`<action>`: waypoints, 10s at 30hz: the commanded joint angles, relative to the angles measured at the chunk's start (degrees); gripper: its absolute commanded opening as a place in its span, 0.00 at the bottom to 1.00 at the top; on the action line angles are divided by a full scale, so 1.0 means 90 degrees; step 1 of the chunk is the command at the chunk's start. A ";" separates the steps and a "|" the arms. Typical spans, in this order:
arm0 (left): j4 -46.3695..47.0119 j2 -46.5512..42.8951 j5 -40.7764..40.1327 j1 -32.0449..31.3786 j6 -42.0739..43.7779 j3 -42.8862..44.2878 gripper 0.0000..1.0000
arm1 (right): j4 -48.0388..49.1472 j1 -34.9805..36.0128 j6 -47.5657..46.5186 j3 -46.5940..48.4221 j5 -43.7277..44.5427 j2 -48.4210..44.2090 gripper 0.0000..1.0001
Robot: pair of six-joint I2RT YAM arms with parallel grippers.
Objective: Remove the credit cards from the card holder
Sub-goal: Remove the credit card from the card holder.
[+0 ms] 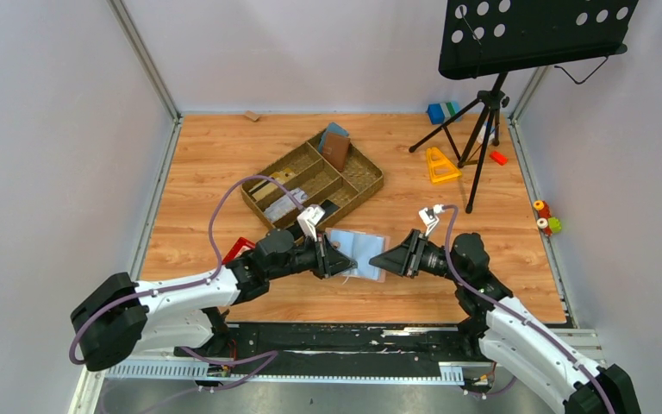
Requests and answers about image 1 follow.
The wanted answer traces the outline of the black card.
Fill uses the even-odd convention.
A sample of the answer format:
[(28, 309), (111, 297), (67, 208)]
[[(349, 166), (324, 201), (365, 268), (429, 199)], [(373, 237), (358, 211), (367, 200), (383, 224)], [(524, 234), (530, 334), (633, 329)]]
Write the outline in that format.
[[(338, 209), (339, 206), (332, 202), (330, 199), (324, 200), (320, 204), (321, 208), (324, 210), (324, 214), (321, 217), (319, 224), (324, 223), (330, 216), (332, 216)], [(292, 225), (286, 228), (293, 235), (295, 240), (298, 240), (303, 236), (303, 231), (298, 222), (294, 222)]]

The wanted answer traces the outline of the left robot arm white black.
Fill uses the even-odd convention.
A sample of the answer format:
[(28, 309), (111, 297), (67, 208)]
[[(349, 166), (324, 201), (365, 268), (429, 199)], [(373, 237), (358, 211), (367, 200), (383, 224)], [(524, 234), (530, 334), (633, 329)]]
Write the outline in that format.
[(219, 308), (268, 293), (275, 279), (304, 272), (328, 279), (356, 265), (323, 233), (297, 242), (290, 231), (273, 229), (254, 248), (208, 272), (157, 282), (115, 273), (72, 311), (69, 359), (97, 372), (158, 348), (200, 348), (218, 356), (230, 337)]

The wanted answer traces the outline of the pink card holder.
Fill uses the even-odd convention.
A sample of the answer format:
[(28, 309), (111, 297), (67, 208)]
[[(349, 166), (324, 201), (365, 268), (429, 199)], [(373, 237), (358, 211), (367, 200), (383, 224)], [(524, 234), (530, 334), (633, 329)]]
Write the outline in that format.
[(326, 235), (335, 248), (356, 263), (354, 267), (337, 273), (336, 276), (384, 282), (386, 271), (372, 265), (370, 260), (389, 247), (388, 236), (333, 228), (327, 229)]

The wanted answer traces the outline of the white patterned card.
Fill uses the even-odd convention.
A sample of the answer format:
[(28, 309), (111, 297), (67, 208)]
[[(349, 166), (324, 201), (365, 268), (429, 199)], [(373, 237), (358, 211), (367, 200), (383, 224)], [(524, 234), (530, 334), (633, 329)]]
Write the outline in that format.
[(290, 190), (290, 195), (284, 194), (281, 198), (271, 203), (263, 211), (263, 214), (271, 223), (275, 223), (296, 208), (296, 205), (291, 200), (292, 198), (302, 204), (308, 199), (308, 197), (309, 195), (306, 191), (301, 188), (295, 188)]

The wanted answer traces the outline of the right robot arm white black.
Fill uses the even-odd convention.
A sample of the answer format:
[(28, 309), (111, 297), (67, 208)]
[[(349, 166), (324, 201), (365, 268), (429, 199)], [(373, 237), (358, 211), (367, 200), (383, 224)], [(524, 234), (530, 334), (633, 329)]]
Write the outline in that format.
[(556, 413), (639, 413), (634, 383), (624, 369), (602, 367), (539, 322), (490, 270), (478, 233), (437, 246), (413, 229), (398, 246), (371, 258), (388, 273), (420, 272), (451, 280), (467, 319), (459, 324), (459, 352), (494, 361)]

